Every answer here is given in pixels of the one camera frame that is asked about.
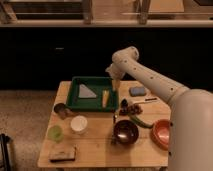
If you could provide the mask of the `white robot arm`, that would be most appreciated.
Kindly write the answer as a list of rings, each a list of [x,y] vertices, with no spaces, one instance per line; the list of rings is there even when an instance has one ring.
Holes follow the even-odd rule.
[[[168,171],[213,171],[213,93],[190,89],[138,59],[134,46],[118,50],[106,72],[114,80],[129,74],[170,107]]]

